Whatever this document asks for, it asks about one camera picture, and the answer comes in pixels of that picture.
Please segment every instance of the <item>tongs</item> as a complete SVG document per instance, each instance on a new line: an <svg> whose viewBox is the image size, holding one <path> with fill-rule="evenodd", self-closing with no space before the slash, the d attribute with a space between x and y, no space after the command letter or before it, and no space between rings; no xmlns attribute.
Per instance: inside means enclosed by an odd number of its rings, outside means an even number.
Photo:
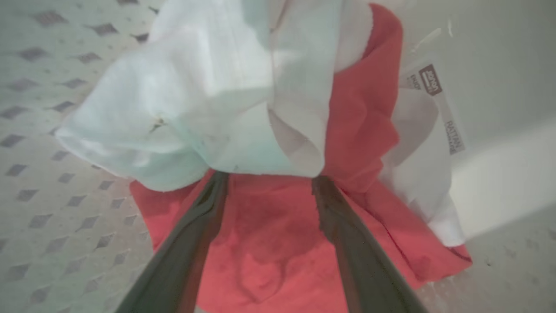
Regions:
<svg viewBox="0 0 556 313"><path fill-rule="evenodd" d="M214 172L116 313L193 313L203 266L224 215L229 175ZM320 230L336 248L350 313L425 313L376 239L328 177L312 180Z"/></svg>

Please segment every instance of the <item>logo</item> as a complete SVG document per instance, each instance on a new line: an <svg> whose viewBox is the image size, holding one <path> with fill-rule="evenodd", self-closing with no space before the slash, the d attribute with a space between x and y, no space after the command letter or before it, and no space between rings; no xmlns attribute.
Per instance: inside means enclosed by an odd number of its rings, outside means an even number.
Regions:
<svg viewBox="0 0 556 313"><path fill-rule="evenodd" d="M421 76L425 89L429 95L435 96L442 92L438 75L436 75L436 71L434 70L434 66L432 64L420 70L419 75Z"/></svg>

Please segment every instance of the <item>gray diamond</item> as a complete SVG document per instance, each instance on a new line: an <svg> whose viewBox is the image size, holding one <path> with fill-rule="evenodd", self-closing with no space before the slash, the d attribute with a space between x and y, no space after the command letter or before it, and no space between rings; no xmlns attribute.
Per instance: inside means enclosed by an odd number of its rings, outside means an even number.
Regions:
<svg viewBox="0 0 556 313"><path fill-rule="evenodd" d="M119 5L123 4L139 4L138 0L117 0Z"/></svg>
<svg viewBox="0 0 556 313"><path fill-rule="evenodd" d="M62 237L62 238L56 238L50 241L50 243L48 244L48 247L46 247L46 250L44 251L45 253L55 253L60 251L63 247L64 244L66 244L66 241L68 240L68 236Z"/></svg>
<svg viewBox="0 0 556 313"><path fill-rule="evenodd" d="M6 273L6 280L7 281L18 281L22 280L29 269L28 264L22 265L15 265L9 268L8 272Z"/></svg>
<svg viewBox="0 0 556 313"><path fill-rule="evenodd" d="M126 257L127 257L127 254L129 252L130 252L130 250L128 249L128 250L125 250L121 253L118 253L116 255L116 257L114 258L114 264L113 265L116 266L116 265L123 264L126 261Z"/></svg>
<svg viewBox="0 0 556 313"><path fill-rule="evenodd" d="M38 86L38 84L30 79L20 79L10 83L8 88L17 92L24 92L36 86Z"/></svg>
<svg viewBox="0 0 556 313"><path fill-rule="evenodd" d="M29 49L25 49L23 51L19 51L17 54L29 62L36 61L41 57L45 57L48 55L48 53L46 53L45 50L39 47L32 47Z"/></svg>
<svg viewBox="0 0 556 313"><path fill-rule="evenodd" d="M19 114L25 111L27 111L27 109L24 107L13 106L10 107L9 109L5 109L4 111L2 111L0 113L0 116L8 120L13 120L16 116L18 116Z"/></svg>
<svg viewBox="0 0 556 313"><path fill-rule="evenodd" d="M91 28L97 33L99 36L106 36L113 33L117 33L118 31L114 28L114 26L110 23L91 26Z"/></svg>
<svg viewBox="0 0 556 313"><path fill-rule="evenodd" d="M85 290L83 291L84 294L88 294L89 292L93 292L98 289L98 285L100 284L104 275L97 276L92 278L87 282L85 285Z"/></svg>
<svg viewBox="0 0 556 313"><path fill-rule="evenodd" d="M148 39L148 33L144 33L141 35L132 35L138 43L144 43Z"/></svg>
<svg viewBox="0 0 556 313"><path fill-rule="evenodd" d="M114 233L111 233L111 234L102 236L102 237L98 240L98 244L97 244L97 247L96 247L95 249L108 247L108 245L109 245L110 242L112 241L112 238L113 238L113 237L114 237Z"/></svg>
<svg viewBox="0 0 556 313"><path fill-rule="evenodd" d="M63 158L66 157L66 155L68 155L69 152L65 152L65 151L58 151L56 153L54 153L54 155L52 156L53 161L61 161Z"/></svg>
<svg viewBox="0 0 556 313"><path fill-rule="evenodd" d="M27 202L33 198L33 196L37 193L37 189L24 189L19 192L17 195L17 200L21 202Z"/></svg>
<svg viewBox="0 0 556 313"><path fill-rule="evenodd" d="M4 250L4 247L6 246L7 242L8 242L8 239L6 239L6 238L0 239L0 253L2 253L2 250Z"/></svg>
<svg viewBox="0 0 556 313"><path fill-rule="evenodd" d="M29 222L29 228L43 228L46 222L52 217L52 214L35 215Z"/></svg>
<svg viewBox="0 0 556 313"><path fill-rule="evenodd" d="M87 256L84 256L84 257L80 257L78 259L69 261L68 265L66 266L66 271L64 272L64 274L67 275L67 274L78 272L81 269L81 266L83 265L83 263L86 259L87 259Z"/></svg>
<svg viewBox="0 0 556 313"><path fill-rule="evenodd" d="M126 198L120 198L120 199L114 199L112 200L112 203L110 204L110 208L111 209L119 209L120 206L122 205L122 202L125 200Z"/></svg>
<svg viewBox="0 0 556 313"><path fill-rule="evenodd" d="M77 57L77 59L80 60L81 63L83 63L83 64L88 64L88 63L91 63L91 62L93 62L93 61L102 60L102 59L101 59L96 53L94 53L94 52L89 52L89 53L86 53L86 54L84 54L84 55L80 55L80 56Z"/></svg>
<svg viewBox="0 0 556 313"><path fill-rule="evenodd" d="M104 180L98 188L100 190L107 190L114 183L113 180Z"/></svg>
<svg viewBox="0 0 556 313"><path fill-rule="evenodd" d="M62 112L64 112L65 109L67 109L70 106L74 106L74 105L75 105L75 103L73 103L73 102L64 101L64 102L52 107L52 109L62 113Z"/></svg>
<svg viewBox="0 0 556 313"><path fill-rule="evenodd" d="M0 146L11 148L19 143L21 140L23 140L23 138L25 137L19 135L9 135L6 138L2 139L2 141L0 141Z"/></svg>
<svg viewBox="0 0 556 313"><path fill-rule="evenodd" d="M76 232L80 231L82 229L91 229L91 228L93 228L93 226L97 222L98 218L99 218L99 216L93 216L93 217L85 218L83 220L83 222L81 223L81 227L78 230L76 230Z"/></svg>
<svg viewBox="0 0 556 313"><path fill-rule="evenodd" d="M64 183L67 184L70 182L70 180L75 176L75 174L70 174L70 173L63 173L62 176L60 176L60 178L58 178L58 181L60 183Z"/></svg>
<svg viewBox="0 0 556 313"><path fill-rule="evenodd" d="M52 285L33 291L30 299L31 304L43 303L46 300L46 297L48 297L48 293L50 292L51 287Z"/></svg>
<svg viewBox="0 0 556 313"><path fill-rule="evenodd" d="M126 218L123 219L123 224L126 226L132 226L133 223L135 222L135 219L137 218L137 215L132 215L132 216L128 216Z"/></svg>
<svg viewBox="0 0 556 313"><path fill-rule="evenodd" d="M81 85L86 84L87 82L82 80L82 79L72 79L72 80L68 80L65 83L63 83L62 85L64 85L65 87L68 87L70 89L75 89Z"/></svg>
<svg viewBox="0 0 556 313"><path fill-rule="evenodd" d="M145 241L148 238L148 232L142 232L139 234L139 240Z"/></svg>
<svg viewBox="0 0 556 313"><path fill-rule="evenodd" d="M74 195L68 201L67 206L69 206L69 207L78 207L79 204L81 204L81 201L83 201L83 199L85 199L85 197L86 197L86 195Z"/></svg>
<svg viewBox="0 0 556 313"><path fill-rule="evenodd" d="M21 172L27 167L27 165L16 164L6 172L6 176L19 176Z"/></svg>
<svg viewBox="0 0 556 313"><path fill-rule="evenodd" d="M56 13L56 11L44 11L35 14L33 18L42 25L42 27L52 26L59 23L67 23L66 19Z"/></svg>
<svg viewBox="0 0 556 313"><path fill-rule="evenodd" d="M51 131L48 132L48 134L50 136L54 136L54 134L56 133L57 130L58 130L58 127L54 127Z"/></svg>

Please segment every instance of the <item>towel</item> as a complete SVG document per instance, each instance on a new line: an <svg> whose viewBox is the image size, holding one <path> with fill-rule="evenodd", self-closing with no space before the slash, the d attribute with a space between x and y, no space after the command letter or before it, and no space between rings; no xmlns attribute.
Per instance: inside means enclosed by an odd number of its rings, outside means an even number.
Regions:
<svg viewBox="0 0 556 313"><path fill-rule="evenodd" d="M402 30L391 12L371 8L373 31L362 59L334 76L322 173L334 180L400 273L418 288L464 270L471 259L464 246L445 247L379 180L382 160L399 140L393 116L398 114ZM434 117L434 110L427 114ZM435 133L436 121L419 140ZM390 159L403 163L406 153ZM130 185L155 249L210 175L169 193L137 181ZM230 175L222 227L207 255L197 304L210 313L347 312L334 246L319 230L309 178Z"/></svg>

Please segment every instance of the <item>white wall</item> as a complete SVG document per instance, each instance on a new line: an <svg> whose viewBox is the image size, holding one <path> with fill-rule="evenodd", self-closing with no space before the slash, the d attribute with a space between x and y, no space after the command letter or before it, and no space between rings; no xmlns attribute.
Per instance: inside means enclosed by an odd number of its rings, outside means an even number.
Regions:
<svg viewBox="0 0 556 313"><path fill-rule="evenodd" d="M407 0L408 64L429 53L471 152L453 197L474 237L556 203L556 1ZM417 44L429 36L417 48Z"/></svg>

